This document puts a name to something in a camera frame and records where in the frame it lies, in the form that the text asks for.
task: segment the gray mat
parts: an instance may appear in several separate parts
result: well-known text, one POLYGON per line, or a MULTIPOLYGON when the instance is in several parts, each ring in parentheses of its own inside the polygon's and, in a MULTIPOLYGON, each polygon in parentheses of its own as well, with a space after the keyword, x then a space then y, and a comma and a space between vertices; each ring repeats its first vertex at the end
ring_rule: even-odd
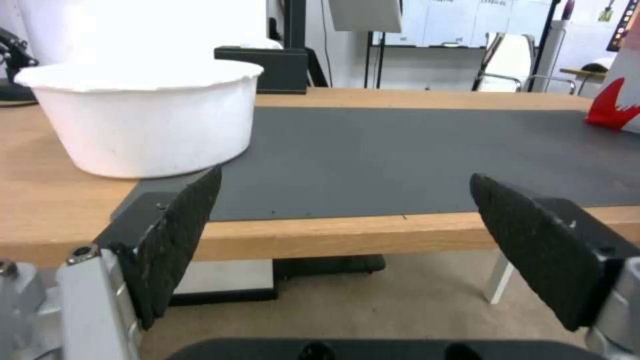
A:
MULTIPOLYGON (((475 211, 473 172, 581 206, 640 204, 640 136, 575 111, 259 108, 212 220, 475 211)), ((198 176, 141 181, 122 206, 198 176)))

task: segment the carpet floor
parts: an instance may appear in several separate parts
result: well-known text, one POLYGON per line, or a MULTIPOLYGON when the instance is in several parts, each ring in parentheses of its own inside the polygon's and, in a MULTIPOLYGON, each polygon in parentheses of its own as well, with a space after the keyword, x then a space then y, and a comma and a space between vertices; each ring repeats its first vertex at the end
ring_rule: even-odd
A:
POLYGON ((514 274, 502 300, 483 298, 496 252, 385 256, 384 271, 301 277, 280 298, 172 307, 145 334, 143 360, 209 338, 529 339, 582 345, 514 274))

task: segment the chair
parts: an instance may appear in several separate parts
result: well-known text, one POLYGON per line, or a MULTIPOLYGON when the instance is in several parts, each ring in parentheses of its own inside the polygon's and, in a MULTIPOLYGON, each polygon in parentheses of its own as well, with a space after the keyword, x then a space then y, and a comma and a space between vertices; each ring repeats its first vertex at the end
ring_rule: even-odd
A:
POLYGON ((471 91, 520 92, 534 79, 563 81, 575 93, 575 82, 563 78, 532 75, 535 59, 534 39, 531 35, 487 33, 486 52, 471 91))

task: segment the wooden table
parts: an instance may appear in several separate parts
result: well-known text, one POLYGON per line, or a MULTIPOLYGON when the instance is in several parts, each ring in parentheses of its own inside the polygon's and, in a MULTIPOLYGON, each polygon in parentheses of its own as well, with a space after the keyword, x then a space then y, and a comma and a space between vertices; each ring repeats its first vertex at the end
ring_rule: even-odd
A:
MULTIPOLYGON (((307 95, 259 95, 258 106, 586 111, 569 95, 445 93, 313 88, 307 95)), ((37 106, 0 109, 0 256, 56 266, 91 242, 135 181, 77 169, 37 106)), ((640 241, 640 206, 589 211, 640 241)), ((275 259, 489 249, 477 213, 209 223, 196 260, 275 259)))
POLYGON ((581 81, 580 87, 578 87, 578 92, 576 93, 576 95, 580 95, 582 93, 582 90, 584 89, 584 85, 587 82, 592 81, 597 84, 602 84, 604 82, 604 79, 607 77, 606 72, 593 72, 593 71, 586 71, 582 69, 562 68, 560 69, 560 72, 564 74, 574 75, 576 81, 581 81))

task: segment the screw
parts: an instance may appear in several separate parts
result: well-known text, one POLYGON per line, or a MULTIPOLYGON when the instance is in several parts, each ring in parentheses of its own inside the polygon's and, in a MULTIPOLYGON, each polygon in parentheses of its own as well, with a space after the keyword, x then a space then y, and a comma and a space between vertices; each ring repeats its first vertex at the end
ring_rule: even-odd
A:
POLYGON ((0 277, 15 279, 18 277, 18 266, 9 259, 0 259, 0 277))
POLYGON ((76 247, 67 258, 67 265, 76 265, 100 256, 100 248, 96 244, 76 247))

